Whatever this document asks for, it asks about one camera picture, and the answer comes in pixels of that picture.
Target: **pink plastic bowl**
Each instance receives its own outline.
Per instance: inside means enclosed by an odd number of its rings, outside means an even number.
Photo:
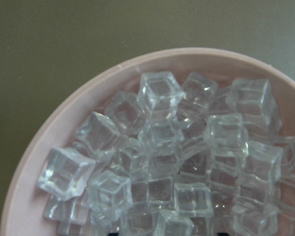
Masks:
[[[0,236],[51,236],[56,223],[44,219],[48,194],[36,187],[50,148],[67,144],[78,125],[93,110],[102,111],[119,90],[138,90],[139,77],[148,71],[169,70],[183,79],[199,71],[229,85],[233,78],[269,78],[284,123],[282,135],[295,135],[295,82],[256,59],[217,49],[181,48],[143,55],[91,79],[69,96],[46,120],[26,149],[14,173],[1,219]]]

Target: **gray-green background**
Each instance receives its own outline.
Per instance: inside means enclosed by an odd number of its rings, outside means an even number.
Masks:
[[[0,1],[0,215],[23,152],[67,96],[176,47],[239,52],[295,80],[295,0]]]

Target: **ice cube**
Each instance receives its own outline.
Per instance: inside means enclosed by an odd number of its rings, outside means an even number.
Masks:
[[[221,151],[233,150],[234,153],[243,153],[243,155],[248,152],[248,133],[239,113],[209,116],[204,140],[212,148]]]
[[[254,175],[241,173],[235,186],[234,202],[253,202],[263,206],[274,202],[274,185]]]
[[[185,160],[180,168],[180,174],[205,180],[209,150],[197,152]]]
[[[295,236],[295,217],[286,215],[283,212],[278,214],[278,231],[274,236]]]
[[[211,191],[204,183],[175,183],[175,210],[184,217],[211,217]]]
[[[192,217],[190,220],[194,224],[192,236],[210,236],[211,220],[210,217]]]
[[[210,100],[217,91],[218,84],[214,80],[193,71],[182,83],[181,87],[186,92],[185,100],[197,106],[208,108]]]
[[[95,166],[95,160],[81,155],[73,148],[53,148],[37,186],[63,201],[81,196]]]
[[[144,73],[137,96],[139,105],[153,120],[173,118],[184,92],[171,72]]]
[[[57,234],[61,236],[103,236],[105,232],[98,225],[91,224],[90,216],[84,225],[75,225],[60,221]]]
[[[274,146],[283,148],[281,175],[287,176],[295,169],[295,136],[276,136]]]
[[[191,236],[193,222],[173,210],[161,209],[153,236]]]
[[[75,138],[91,153],[118,148],[126,141],[126,137],[120,134],[108,116],[97,112],[92,112],[75,133]]]
[[[277,232],[278,209],[272,204],[258,207],[253,204],[234,205],[233,229],[241,235],[272,235]]]
[[[177,174],[182,164],[183,160],[176,152],[155,154],[150,157],[149,172],[153,177],[166,177]]]
[[[119,91],[105,109],[107,115],[115,123],[122,134],[136,135],[146,121],[145,113],[137,103],[135,93]]]
[[[67,201],[50,196],[44,210],[44,217],[66,223],[84,225],[89,213],[88,193],[79,197],[71,198]]]
[[[248,142],[249,154],[242,162],[242,171],[274,184],[281,177],[283,149],[255,141]]]
[[[173,177],[151,178],[148,181],[148,200],[152,209],[173,209]]]
[[[138,139],[145,145],[146,154],[168,154],[183,141],[184,136],[177,118],[161,122],[148,122],[140,131]]]
[[[110,169],[119,176],[130,177],[133,181],[147,179],[148,159],[141,142],[130,138],[114,154]]]
[[[295,217],[295,174],[281,178],[276,184],[277,203],[286,214]]]
[[[209,166],[206,169],[206,183],[212,190],[234,194],[235,180],[236,174],[233,176],[214,166]]]
[[[132,206],[131,182],[128,177],[111,171],[92,176],[87,185],[90,208],[107,221],[116,221]]]
[[[120,236],[152,235],[156,226],[156,212],[136,212],[121,218]]]
[[[222,115],[233,112],[225,101],[230,90],[231,86],[219,88],[217,90],[208,107],[208,113],[210,115]]]

